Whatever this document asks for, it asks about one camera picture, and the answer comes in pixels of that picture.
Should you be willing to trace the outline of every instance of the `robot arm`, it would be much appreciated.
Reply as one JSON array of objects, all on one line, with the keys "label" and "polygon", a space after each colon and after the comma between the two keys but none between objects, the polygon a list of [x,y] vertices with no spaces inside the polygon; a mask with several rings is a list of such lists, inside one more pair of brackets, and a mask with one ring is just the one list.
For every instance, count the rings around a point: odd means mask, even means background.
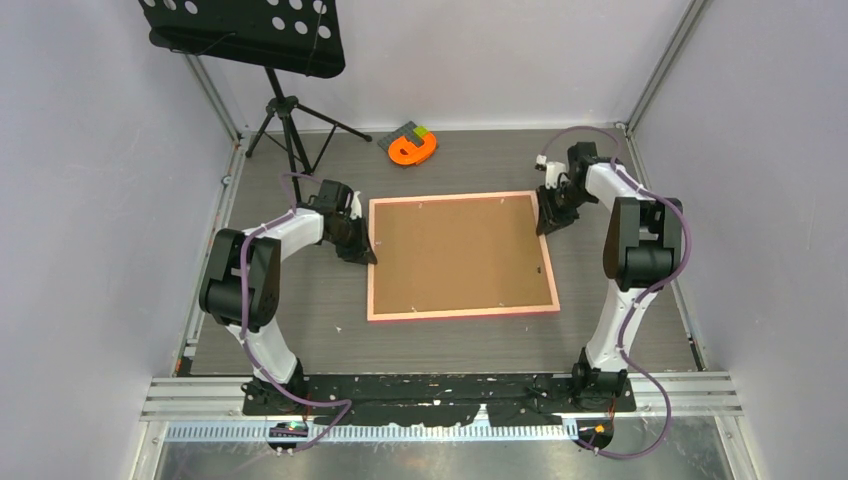
[{"label": "robot arm", "polygon": [[[619,396],[627,379],[621,357],[630,346],[645,310],[656,293],[641,300],[624,332],[619,332],[628,311],[645,289],[670,276],[680,264],[682,227],[664,205],[642,195],[622,180],[616,169],[624,167],[598,158],[594,143],[568,149],[568,165],[537,159],[545,170],[545,185],[536,190],[539,200],[537,233],[550,234],[580,216],[583,203],[598,203],[610,212],[604,244],[604,274],[609,279],[607,297],[598,327],[574,365],[572,377],[578,395]],[[676,199],[669,199],[680,207]]]},{"label": "robot arm", "polygon": [[[318,195],[289,211],[291,217],[257,235],[250,244],[248,272],[240,271],[239,251],[247,235],[244,231],[222,229],[209,253],[200,290],[200,308],[211,314],[236,339],[250,343],[250,353],[273,379],[254,367],[254,376],[263,382],[281,385],[297,383],[302,374],[300,361],[289,350],[275,313],[280,299],[280,264],[296,251],[326,240],[336,246],[338,256],[352,263],[377,263],[368,239],[368,226],[362,217],[359,192],[332,180],[321,183]],[[249,310],[245,338],[241,338],[241,275],[248,275]]]}]

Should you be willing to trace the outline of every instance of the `cork board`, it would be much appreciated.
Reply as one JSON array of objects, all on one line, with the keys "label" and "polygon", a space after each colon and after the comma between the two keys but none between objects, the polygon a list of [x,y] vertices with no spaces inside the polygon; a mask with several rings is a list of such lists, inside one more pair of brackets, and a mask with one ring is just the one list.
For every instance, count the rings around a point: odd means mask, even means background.
[{"label": "cork board", "polygon": [[369,204],[368,321],[558,312],[535,192]]}]

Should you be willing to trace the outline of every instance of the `black music stand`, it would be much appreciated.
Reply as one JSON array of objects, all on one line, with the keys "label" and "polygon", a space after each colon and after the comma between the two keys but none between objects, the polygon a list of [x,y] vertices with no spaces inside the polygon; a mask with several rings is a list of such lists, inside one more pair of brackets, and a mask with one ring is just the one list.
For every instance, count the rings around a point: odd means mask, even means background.
[{"label": "black music stand", "polygon": [[[263,135],[279,145],[289,157],[289,168],[297,163],[311,175],[324,156],[336,128],[367,142],[371,136],[300,104],[285,96],[274,69],[306,76],[332,78],[345,68],[335,0],[139,0],[150,24],[150,42],[157,47],[191,55],[209,55],[265,67],[274,98],[265,107],[265,120],[245,153],[253,155]],[[314,164],[309,163],[291,112],[298,109],[333,127]],[[274,116],[283,123],[285,145],[266,133]],[[300,186],[292,177],[295,196],[301,202]]]}]

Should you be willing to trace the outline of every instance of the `black mounting plate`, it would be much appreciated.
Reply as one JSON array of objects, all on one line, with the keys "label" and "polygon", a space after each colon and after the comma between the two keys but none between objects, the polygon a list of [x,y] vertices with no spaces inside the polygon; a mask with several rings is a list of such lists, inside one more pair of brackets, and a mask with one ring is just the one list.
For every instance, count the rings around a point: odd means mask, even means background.
[{"label": "black mounting plate", "polygon": [[[310,400],[351,399],[341,425],[466,425],[486,404],[492,426],[555,425],[556,413],[606,413],[611,399],[577,405],[571,401],[569,376],[539,374],[310,375],[304,377]],[[245,397],[246,416],[302,415],[307,409],[278,392]],[[335,408],[309,409],[315,422],[327,424]],[[616,399],[617,412],[636,411],[630,381]]]}]

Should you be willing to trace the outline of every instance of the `dark floor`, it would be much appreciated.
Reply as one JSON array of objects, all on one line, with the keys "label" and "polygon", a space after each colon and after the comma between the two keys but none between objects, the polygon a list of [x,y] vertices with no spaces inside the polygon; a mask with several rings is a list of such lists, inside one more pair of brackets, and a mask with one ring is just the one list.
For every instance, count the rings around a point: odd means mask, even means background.
[{"label": "dark floor", "polygon": [[[437,132],[436,154],[406,169],[392,164],[376,142],[337,134],[316,177],[361,190],[366,212],[371,198],[533,190],[544,182],[544,174],[533,168],[536,155],[554,133]],[[618,131],[615,135],[621,138]],[[324,135],[303,135],[313,157],[323,140]],[[564,160],[575,141],[596,141],[600,155],[615,151],[600,134],[567,134],[551,148],[549,160]],[[626,146],[622,161],[634,171]],[[278,181],[287,170],[284,152],[263,139],[246,160],[231,228],[253,227],[288,209]],[[314,190],[310,185],[305,192]],[[562,306],[557,314],[370,324],[365,267],[340,261],[332,246],[323,245],[303,249],[283,264],[280,328],[307,373],[570,371],[594,333],[607,291],[601,252],[609,215],[591,204],[580,214],[577,223],[548,237]],[[669,289],[645,314],[632,357],[649,371],[695,369]],[[207,318],[191,371],[246,374],[251,369],[236,340]]]}]

